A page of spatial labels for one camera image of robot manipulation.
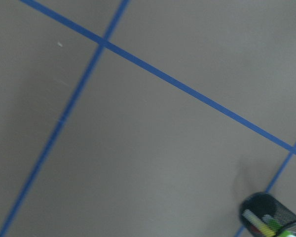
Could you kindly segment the red capped white marker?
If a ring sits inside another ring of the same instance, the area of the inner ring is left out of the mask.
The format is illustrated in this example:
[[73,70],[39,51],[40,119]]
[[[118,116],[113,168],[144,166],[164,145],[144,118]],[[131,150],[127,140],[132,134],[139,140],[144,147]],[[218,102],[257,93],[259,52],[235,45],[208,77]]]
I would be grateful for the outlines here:
[[250,230],[252,234],[255,236],[263,236],[262,232],[259,229],[257,229],[254,225],[250,226]]

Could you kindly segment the green highlighter pen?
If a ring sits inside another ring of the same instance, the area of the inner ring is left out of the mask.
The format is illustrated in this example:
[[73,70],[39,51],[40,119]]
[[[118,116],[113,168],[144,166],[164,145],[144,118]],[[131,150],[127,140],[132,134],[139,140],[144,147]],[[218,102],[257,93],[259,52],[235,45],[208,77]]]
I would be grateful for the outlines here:
[[262,220],[275,232],[283,227],[275,218],[268,214],[264,215]]

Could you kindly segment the black mesh pen cup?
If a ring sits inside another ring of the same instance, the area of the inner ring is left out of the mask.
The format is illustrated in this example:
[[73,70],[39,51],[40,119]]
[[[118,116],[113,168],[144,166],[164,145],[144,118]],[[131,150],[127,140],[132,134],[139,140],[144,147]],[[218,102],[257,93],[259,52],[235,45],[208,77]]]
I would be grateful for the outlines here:
[[261,237],[252,234],[250,222],[242,216],[246,209],[252,211],[261,220],[266,214],[275,218],[283,227],[275,232],[274,237],[296,237],[296,214],[271,194],[266,192],[254,193],[247,197],[239,207],[239,219],[242,225],[252,236]]

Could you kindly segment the yellow highlighter pen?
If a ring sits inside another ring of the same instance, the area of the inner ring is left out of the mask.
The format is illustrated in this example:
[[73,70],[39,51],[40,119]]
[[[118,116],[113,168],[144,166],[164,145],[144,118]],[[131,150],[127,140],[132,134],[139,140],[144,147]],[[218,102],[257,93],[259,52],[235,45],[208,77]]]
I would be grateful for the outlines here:
[[252,211],[246,209],[244,210],[242,216],[265,237],[275,236],[275,232],[261,219],[259,219]]

